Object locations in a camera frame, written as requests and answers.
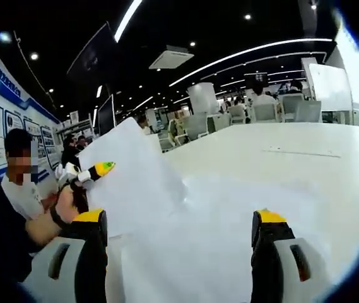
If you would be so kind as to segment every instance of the black ceiling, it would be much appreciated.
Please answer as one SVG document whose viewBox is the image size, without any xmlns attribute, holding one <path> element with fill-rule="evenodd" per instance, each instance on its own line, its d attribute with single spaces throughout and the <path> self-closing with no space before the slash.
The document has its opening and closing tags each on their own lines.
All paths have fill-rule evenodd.
<svg viewBox="0 0 359 303">
<path fill-rule="evenodd" d="M 33 98 L 60 119 L 65 119 L 74 110 L 79 110 L 81 116 L 92 113 L 95 106 L 101 105 L 108 96 L 105 85 L 115 95 L 115 108 L 125 113 L 150 96 L 154 96 L 152 101 L 139 110 L 154 106 L 153 103 L 155 106 L 170 105 L 171 100 L 186 96 L 185 90 L 193 82 L 230 66 L 291 52 L 329 54 L 334 47 L 333 42 L 306 42 L 257 50 L 221 62 L 169 87 L 195 69 L 251 47 L 305 37 L 333 39 L 336 27 L 331 12 L 321 4 L 312 11 L 309 0 L 143 0 L 116 44 L 114 33 L 131 2 L 92 0 L 70 5 L 63 3 L 60 7 L 36 6 L 8 29 L 15 30 L 27 58 L 33 51 L 39 54 L 38 61 L 28 62 L 43 87 L 54 89 L 51 93 L 53 104 L 29 72 L 15 41 L 1 49 L 0 57 Z M 298 3 L 300 7 L 307 5 L 306 14 L 301 14 Z M 316 16 L 313 18 L 317 22 L 314 33 L 304 26 L 307 23 L 305 18 L 311 18 L 307 13 Z M 246 20 L 246 14 L 252 18 Z M 97 68 L 87 73 L 84 81 L 82 77 L 77 81 L 74 73 L 67 75 L 67 71 L 100 28 L 101 32 L 89 45 L 94 48 Z M 195 41 L 195 47 L 189 46 L 191 41 Z M 194 57 L 177 69 L 148 69 L 166 45 L 188 48 Z M 315 56 L 322 62 L 323 54 Z M 212 81 L 218 92 L 222 84 L 241 79 L 244 73 L 301 69 L 301 57 L 260 61 L 229 69 L 204 81 Z M 284 76 L 274 76 L 271 81 L 280 79 Z M 96 98 L 99 85 L 104 85 L 104 89 L 101 97 Z"/>
</svg>

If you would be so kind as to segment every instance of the desk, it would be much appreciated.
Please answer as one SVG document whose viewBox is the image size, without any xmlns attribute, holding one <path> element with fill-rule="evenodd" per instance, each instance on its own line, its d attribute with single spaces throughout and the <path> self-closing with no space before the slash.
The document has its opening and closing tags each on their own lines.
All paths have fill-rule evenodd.
<svg viewBox="0 0 359 303">
<path fill-rule="evenodd" d="M 183 177 L 215 174 L 315 192 L 328 205 L 317 223 L 330 243 L 327 267 L 334 283 L 347 274 L 359 256 L 359 127 L 235 125 L 164 157 Z"/>
</svg>

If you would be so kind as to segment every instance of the human hand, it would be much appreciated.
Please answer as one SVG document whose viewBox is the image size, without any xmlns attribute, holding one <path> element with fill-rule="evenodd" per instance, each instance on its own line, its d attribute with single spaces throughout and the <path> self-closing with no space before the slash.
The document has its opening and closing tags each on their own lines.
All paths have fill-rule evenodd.
<svg viewBox="0 0 359 303">
<path fill-rule="evenodd" d="M 57 200 L 56 212 L 66 223 L 71 223 L 79 215 L 73 201 L 73 190 L 70 185 L 64 186 Z"/>
</svg>

